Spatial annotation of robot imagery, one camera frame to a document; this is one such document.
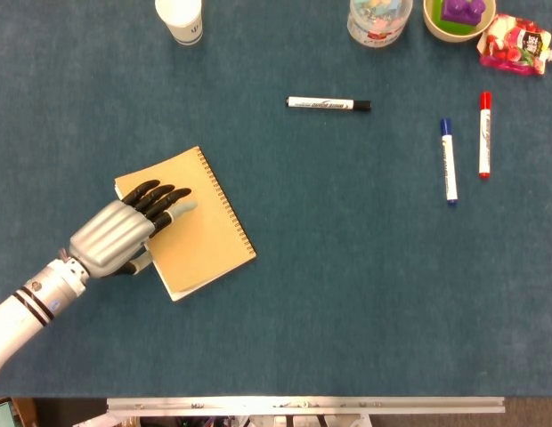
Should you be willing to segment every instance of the red marker cap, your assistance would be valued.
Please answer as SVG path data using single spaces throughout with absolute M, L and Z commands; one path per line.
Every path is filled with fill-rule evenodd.
M 480 109 L 491 109 L 491 92 L 482 92 Z

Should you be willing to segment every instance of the white arm segment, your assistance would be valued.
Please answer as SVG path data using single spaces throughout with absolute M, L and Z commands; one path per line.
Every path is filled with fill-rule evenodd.
M 84 292 L 87 279 L 74 258 L 54 260 L 0 305 L 0 369 Z

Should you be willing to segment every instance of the robotic hand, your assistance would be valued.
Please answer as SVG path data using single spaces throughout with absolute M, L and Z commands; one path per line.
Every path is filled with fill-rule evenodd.
M 194 202 L 174 203 L 190 189 L 146 181 L 122 200 L 104 207 L 71 239 L 69 253 L 50 262 L 0 305 L 0 369 L 29 339 L 85 291 L 90 277 L 137 274 L 152 259 L 149 252 L 132 260 L 147 241 Z

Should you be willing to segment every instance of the white cup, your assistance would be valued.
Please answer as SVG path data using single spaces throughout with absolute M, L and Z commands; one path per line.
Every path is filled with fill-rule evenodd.
M 203 36 L 201 0 L 155 0 L 155 10 L 177 43 L 190 46 Z

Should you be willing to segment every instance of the spiral binding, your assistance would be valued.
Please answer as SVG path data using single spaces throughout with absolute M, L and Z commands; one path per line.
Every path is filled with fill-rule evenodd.
M 245 246 L 248 250 L 248 253 L 251 254 L 251 255 L 254 255 L 256 253 L 255 248 L 252 246 L 252 243 L 250 243 L 250 240 L 248 239 L 247 233 L 245 232 L 245 230 L 240 225 L 239 219 L 237 218 L 237 215 L 234 213 L 234 210 L 232 209 L 231 202 L 229 202 L 229 199 L 226 198 L 226 196 L 224 195 L 224 191 L 221 188 L 221 184 L 219 184 L 219 181 L 216 179 L 215 174 L 213 173 L 213 170 L 211 169 L 211 166 L 209 165 L 209 163 L 207 162 L 207 159 L 205 158 L 205 155 L 201 151 L 201 148 L 197 147 L 196 150 L 197 150 L 197 157 L 199 158 L 199 161 L 201 162 L 201 164 L 205 168 L 205 172 L 207 173 L 207 176 L 208 176 L 209 180 L 211 180 L 211 182 L 213 183 L 213 188 L 215 189 L 217 196 L 219 197 L 219 199 L 223 203 L 224 210 L 229 215 L 229 218 L 232 221 L 232 225 L 234 225 L 234 228 L 239 233 L 239 237 L 243 241 L 243 243 L 245 244 Z

